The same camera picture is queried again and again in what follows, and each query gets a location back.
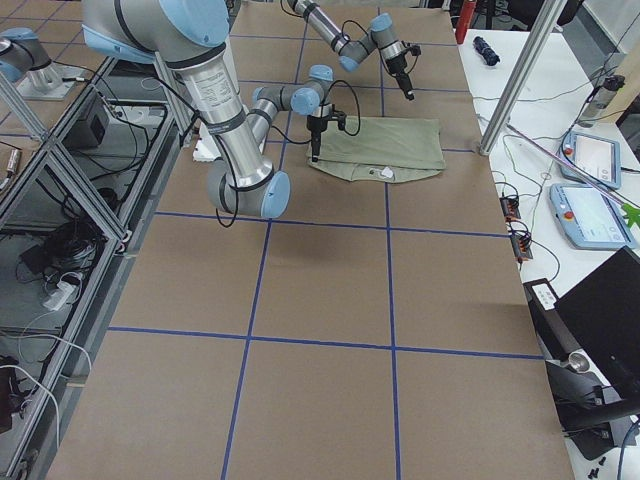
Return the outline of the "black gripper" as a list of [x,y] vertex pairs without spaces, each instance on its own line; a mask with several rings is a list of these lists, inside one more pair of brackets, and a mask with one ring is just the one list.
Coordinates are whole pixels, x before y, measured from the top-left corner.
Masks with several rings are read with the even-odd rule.
[[322,134],[327,130],[328,124],[332,120],[332,117],[332,114],[328,114],[324,116],[309,115],[306,118],[306,127],[310,133],[312,162],[317,162],[319,160]]
[[407,72],[407,61],[405,54],[401,53],[386,61],[386,67],[391,77],[396,81],[404,97],[413,101],[415,99],[413,85]]

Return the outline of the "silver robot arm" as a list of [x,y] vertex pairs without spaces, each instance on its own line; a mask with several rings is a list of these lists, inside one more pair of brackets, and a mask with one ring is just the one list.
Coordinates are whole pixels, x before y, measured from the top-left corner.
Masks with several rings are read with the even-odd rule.
[[421,47],[398,37],[388,13],[374,17],[364,29],[352,20],[338,26],[315,1],[292,0],[286,4],[293,15],[301,17],[338,55],[339,64],[345,71],[355,71],[376,52],[384,70],[396,81],[404,97],[409,101],[415,99],[406,56],[417,59]]
[[275,116],[293,110],[313,114],[324,102],[333,71],[314,65],[301,87],[264,87],[245,110],[235,68],[224,61],[229,35],[222,1],[85,1],[86,44],[136,63],[162,58],[178,73],[221,156],[207,177],[211,202],[231,214],[277,218],[287,208],[291,184],[262,155],[260,144]]

